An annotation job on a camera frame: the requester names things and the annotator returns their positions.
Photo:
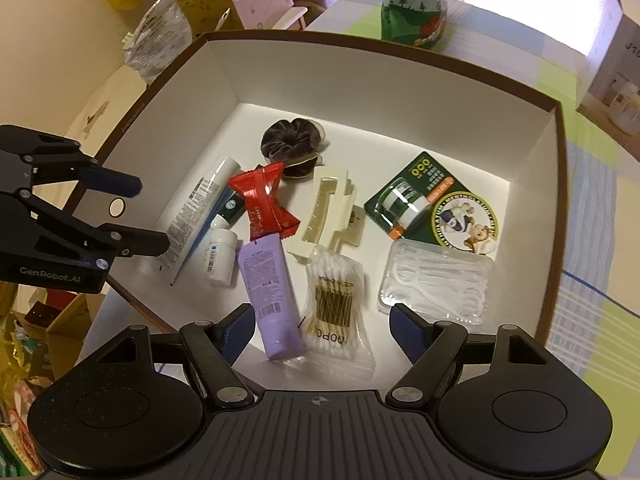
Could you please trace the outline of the white barcode tube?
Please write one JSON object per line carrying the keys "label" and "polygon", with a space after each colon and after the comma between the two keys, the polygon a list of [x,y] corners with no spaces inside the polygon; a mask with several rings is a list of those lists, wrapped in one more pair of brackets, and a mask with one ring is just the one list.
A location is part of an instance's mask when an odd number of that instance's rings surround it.
{"label": "white barcode tube", "polygon": [[158,270],[171,283],[176,280],[229,179],[238,174],[240,169],[239,163],[232,157],[219,156],[200,172],[192,184],[180,188],[160,216],[156,228],[166,233],[169,247],[158,257]]}

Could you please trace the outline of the cream hair claw clip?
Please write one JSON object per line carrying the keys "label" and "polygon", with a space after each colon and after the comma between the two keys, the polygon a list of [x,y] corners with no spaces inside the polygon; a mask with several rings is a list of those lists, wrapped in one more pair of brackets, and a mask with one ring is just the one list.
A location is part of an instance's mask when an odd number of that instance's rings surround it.
{"label": "cream hair claw clip", "polygon": [[357,190],[344,168],[314,170],[311,208],[296,233],[284,241],[285,250],[306,262],[314,248],[339,252],[343,245],[358,247],[364,226],[364,210],[356,204]]}

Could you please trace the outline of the red snack packet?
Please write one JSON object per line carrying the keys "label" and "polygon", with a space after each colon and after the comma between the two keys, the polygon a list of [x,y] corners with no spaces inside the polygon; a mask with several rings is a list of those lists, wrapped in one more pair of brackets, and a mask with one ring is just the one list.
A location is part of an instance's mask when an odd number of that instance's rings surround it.
{"label": "red snack packet", "polygon": [[300,221],[277,199],[284,170],[283,162],[237,174],[229,180],[232,190],[244,200],[250,222],[250,240],[271,234],[281,238],[293,236]]}

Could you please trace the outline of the cotton swab pack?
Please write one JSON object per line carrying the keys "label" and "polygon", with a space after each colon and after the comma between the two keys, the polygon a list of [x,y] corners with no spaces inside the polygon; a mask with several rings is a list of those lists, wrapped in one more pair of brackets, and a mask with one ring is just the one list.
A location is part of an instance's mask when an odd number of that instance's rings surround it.
{"label": "cotton swab pack", "polygon": [[307,301],[299,324],[305,350],[296,365],[328,385],[368,382],[375,359],[362,318],[362,265],[316,246],[306,274]]}

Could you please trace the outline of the dark green small tube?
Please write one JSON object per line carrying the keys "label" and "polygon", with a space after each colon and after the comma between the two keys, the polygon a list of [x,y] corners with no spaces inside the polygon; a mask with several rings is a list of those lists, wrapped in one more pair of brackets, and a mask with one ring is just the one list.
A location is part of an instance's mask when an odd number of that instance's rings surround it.
{"label": "dark green small tube", "polygon": [[242,197],[232,194],[215,214],[210,227],[212,229],[229,229],[244,214],[245,204]]}

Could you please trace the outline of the large brown white box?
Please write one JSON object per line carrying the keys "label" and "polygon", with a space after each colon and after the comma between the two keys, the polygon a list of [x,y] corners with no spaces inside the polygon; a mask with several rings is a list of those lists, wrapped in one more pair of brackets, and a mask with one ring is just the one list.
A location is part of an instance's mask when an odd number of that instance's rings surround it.
{"label": "large brown white box", "polygon": [[567,222],[560,103],[486,68],[401,44],[286,30],[198,38],[134,102],[96,157],[135,174],[122,221],[152,228],[171,197],[219,155],[258,164],[285,116],[326,129],[323,159],[371,196],[429,152],[498,214],[491,319],[548,338]]}

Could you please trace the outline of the clear floss pick box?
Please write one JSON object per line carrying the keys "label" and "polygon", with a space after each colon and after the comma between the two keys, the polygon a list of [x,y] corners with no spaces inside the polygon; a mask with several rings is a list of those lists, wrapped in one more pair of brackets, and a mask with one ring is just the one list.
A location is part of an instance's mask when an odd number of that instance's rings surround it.
{"label": "clear floss pick box", "polygon": [[401,238],[390,246],[378,310],[404,304],[427,321],[484,322],[494,262],[486,256]]}

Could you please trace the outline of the dark velvet scrunchie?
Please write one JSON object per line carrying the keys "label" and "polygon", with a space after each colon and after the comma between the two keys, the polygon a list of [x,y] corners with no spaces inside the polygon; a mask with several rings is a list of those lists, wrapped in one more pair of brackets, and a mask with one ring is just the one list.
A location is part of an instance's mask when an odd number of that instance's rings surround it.
{"label": "dark velvet scrunchie", "polygon": [[326,133],[318,122],[297,117],[280,119],[262,135],[260,152],[270,164],[282,162],[282,177],[308,179],[320,162]]}

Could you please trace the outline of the small white bottle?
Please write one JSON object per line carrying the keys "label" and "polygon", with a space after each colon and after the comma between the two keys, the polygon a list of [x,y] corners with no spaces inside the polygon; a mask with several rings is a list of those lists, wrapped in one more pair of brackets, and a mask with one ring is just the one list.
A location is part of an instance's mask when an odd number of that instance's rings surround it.
{"label": "small white bottle", "polygon": [[205,251],[205,279],[214,286],[229,286],[235,267],[238,237],[228,229],[212,229]]}

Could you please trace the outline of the green balm blister card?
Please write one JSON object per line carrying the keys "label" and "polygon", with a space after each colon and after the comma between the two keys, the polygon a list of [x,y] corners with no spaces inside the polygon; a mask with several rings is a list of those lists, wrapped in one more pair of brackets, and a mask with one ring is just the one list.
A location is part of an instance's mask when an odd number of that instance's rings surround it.
{"label": "green balm blister card", "polygon": [[499,221],[482,196],[423,151],[364,204],[392,240],[406,238],[495,259]]}

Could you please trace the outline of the humidifier cardboard box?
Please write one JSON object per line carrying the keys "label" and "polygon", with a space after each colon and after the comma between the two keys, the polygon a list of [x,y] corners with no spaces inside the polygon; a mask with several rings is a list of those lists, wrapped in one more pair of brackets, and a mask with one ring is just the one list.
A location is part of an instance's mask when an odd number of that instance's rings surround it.
{"label": "humidifier cardboard box", "polygon": [[577,111],[631,156],[639,156],[639,25],[620,0],[606,0],[596,39],[577,78]]}

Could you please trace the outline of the purple lotion tube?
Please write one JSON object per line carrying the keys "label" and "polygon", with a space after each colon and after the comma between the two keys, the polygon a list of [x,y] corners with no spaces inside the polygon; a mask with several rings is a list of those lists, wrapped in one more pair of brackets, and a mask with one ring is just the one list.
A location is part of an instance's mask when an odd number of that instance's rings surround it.
{"label": "purple lotion tube", "polygon": [[283,361],[300,356],[304,343],[280,235],[244,244],[238,263],[267,358]]}

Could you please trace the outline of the crumpled clear plastic bag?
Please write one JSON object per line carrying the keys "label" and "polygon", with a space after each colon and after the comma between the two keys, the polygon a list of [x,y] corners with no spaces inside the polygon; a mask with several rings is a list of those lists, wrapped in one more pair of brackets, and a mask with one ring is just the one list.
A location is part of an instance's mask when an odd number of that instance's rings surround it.
{"label": "crumpled clear plastic bag", "polygon": [[156,0],[124,40],[125,64],[152,84],[192,41],[191,25],[177,0]]}

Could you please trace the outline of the green cartoon snack bag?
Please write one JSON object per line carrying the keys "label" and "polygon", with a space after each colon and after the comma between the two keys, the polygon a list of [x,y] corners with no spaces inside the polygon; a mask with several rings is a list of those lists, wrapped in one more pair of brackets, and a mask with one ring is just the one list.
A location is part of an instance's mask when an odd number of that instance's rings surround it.
{"label": "green cartoon snack bag", "polygon": [[442,38],[447,0],[383,0],[381,37],[420,49],[431,49]]}

